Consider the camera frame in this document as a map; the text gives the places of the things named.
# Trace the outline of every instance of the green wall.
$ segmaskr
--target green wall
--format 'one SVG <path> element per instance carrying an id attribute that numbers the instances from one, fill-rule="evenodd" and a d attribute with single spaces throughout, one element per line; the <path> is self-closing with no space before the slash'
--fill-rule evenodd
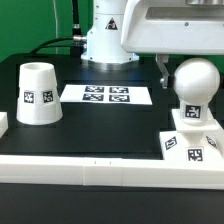
<path id="1" fill-rule="evenodd" d="M 59 36 L 72 34 L 71 0 L 56 0 Z M 92 26 L 93 0 L 79 0 L 80 23 L 83 34 Z M 28 53 L 41 43 L 54 39 L 55 17 L 53 0 L 0 0 L 0 61 L 11 54 Z M 42 50 L 55 53 L 55 50 Z M 68 49 L 59 53 L 68 54 Z M 224 57 L 207 57 L 224 73 Z"/>

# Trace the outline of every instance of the white ball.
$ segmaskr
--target white ball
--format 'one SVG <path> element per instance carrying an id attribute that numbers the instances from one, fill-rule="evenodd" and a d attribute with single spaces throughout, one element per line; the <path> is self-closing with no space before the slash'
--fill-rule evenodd
<path id="1" fill-rule="evenodd" d="M 176 70 L 174 90 L 187 105 L 209 103 L 220 84 L 218 69 L 208 60 L 193 58 Z"/>

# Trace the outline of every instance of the black table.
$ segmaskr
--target black table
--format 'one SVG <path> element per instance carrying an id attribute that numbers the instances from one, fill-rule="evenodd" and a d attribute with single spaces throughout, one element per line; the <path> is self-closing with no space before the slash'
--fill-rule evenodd
<path id="1" fill-rule="evenodd" d="M 30 126 L 16 120 L 19 67 L 28 62 L 55 66 L 58 93 L 66 84 L 144 86 L 153 105 L 63 103 L 63 119 Z M 171 59 L 172 74 L 182 59 Z M 80 65 L 65 55 L 12 55 L 0 64 L 0 111 L 9 129 L 0 154 L 162 159 L 159 132 L 174 130 L 171 108 L 179 101 L 162 89 L 151 58 L 116 72 Z M 223 90 L 210 109 L 223 125 Z M 224 192 L 187 189 L 0 184 L 0 223 L 223 223 Z"/>

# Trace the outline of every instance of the white cup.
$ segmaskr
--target white cup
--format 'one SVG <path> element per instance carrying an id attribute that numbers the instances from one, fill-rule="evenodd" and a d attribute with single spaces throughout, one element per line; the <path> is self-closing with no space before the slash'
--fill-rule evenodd
<path id="1" fill-rule="evenodd" d="M 62 118 L 54 66 L 35 62 L 20 66 L 17 120 L 30 125 L 54 123 Z"/>

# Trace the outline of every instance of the white paper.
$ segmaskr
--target white paper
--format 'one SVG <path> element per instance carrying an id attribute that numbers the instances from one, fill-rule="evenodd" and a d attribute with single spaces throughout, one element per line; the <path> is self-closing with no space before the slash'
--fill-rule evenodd
<path id="1" fill-rule="evenodd" d="M 152 105 L 147 87 L 66 85 L 61 102 Z"/>

